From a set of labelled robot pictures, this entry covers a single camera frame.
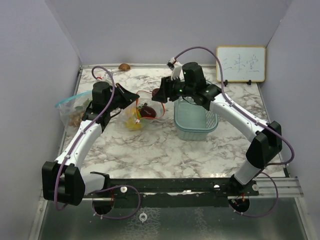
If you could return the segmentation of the dark red apple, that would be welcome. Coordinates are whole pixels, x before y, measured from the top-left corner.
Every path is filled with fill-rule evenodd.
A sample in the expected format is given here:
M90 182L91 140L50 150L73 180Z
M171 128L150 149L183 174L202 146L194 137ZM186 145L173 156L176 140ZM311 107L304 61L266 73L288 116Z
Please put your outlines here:
M145 106L139 111L139 114L142 118L155 118L157 116L156 111L150 107L150 106Z

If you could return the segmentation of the clear blue-zipper bag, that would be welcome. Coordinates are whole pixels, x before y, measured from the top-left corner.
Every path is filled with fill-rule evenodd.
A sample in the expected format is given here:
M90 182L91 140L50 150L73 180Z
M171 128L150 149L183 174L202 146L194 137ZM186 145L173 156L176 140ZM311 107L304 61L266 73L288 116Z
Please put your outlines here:
M77 95L73 95L69 98L66 98L64 100L61 100L60 102L55 104L55 108L58 110L59 115L60 115L60 120L62 121L64 125L64 130L68 136L74 136L79 127L72 127L69 126L69 115L74 113L74 112L85 112L86 110L83 111L77 111L75 110L76 106L79 106L81 103L83 103L85 100L90 99L92 100L92 92L91 91L86 91Z

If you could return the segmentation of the clear orange-zipper bag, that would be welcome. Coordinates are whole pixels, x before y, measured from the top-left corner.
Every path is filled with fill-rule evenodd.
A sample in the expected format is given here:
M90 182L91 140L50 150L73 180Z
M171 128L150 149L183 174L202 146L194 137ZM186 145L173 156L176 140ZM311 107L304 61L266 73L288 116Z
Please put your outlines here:
M151 92L139 90L136 94L139 98L122 110L116 119L118 131L142 130L165 114L164 104L153 101Z

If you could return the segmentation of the reddish brown fruit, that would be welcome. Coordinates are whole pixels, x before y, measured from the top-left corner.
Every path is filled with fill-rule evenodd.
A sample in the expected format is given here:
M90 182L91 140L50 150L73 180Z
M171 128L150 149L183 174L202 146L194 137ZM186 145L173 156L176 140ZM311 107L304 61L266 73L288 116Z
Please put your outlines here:
M159 88L155 88L152 90L152 96L154 97L159 91Z

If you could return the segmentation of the tan brown mushroom toy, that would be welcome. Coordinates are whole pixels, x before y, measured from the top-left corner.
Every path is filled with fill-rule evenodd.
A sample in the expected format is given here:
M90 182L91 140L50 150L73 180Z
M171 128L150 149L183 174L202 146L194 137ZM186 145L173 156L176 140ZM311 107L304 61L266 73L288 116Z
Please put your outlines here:
M118 69L120 71L129 71L131 69L131 66L127 63L121 63L119 66L118 66Z

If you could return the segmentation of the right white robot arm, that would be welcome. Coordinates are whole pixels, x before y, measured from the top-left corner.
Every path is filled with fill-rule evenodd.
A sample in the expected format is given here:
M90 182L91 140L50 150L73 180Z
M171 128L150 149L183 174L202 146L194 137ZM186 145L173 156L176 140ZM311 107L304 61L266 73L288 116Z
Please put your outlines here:
M242 195L248 183L282 150L281 125L276 121L268 123L230 100L220 87L207 82L198 63L170 63L169 68L172 73L161 79L159 89L152 94L153 101L165 104L190 97L196 105L223 117L250 142L246 160L231 176L229 184L234 195Z

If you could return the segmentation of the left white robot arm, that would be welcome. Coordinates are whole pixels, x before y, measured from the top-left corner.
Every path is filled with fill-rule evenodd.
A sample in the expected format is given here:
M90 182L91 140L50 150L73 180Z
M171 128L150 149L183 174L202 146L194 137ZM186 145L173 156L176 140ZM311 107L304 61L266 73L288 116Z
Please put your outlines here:
M111 120L111 112L124 110L139 99L139 95L124 89L120 84L96 82L92 100L80 127L66 149L54 160L44 163L41 169L42 192L45 200L77 206L90 193L106 197L111 186L102 173L83 176L81 167L93 143L101 136Z

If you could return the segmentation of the brown longan bunch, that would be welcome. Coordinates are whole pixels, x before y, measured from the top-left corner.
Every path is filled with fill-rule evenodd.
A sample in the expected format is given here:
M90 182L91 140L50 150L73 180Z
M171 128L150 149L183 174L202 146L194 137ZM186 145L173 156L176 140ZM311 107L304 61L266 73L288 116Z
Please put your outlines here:
M85 113L84 111L80 111L80 112L73 112L72 114L70 114L68 125L74 128L79 127L82 122L82 117L84 113Z

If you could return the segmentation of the green ring toy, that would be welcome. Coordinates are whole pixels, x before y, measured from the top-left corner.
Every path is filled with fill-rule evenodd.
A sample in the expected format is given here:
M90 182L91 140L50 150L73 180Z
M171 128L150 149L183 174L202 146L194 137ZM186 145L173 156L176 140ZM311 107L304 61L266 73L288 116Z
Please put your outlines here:
M85 100L83 103L81 103L80 105L75 107L76 111L85 111L87 109L87 107L90 105L91 100L87 99Z

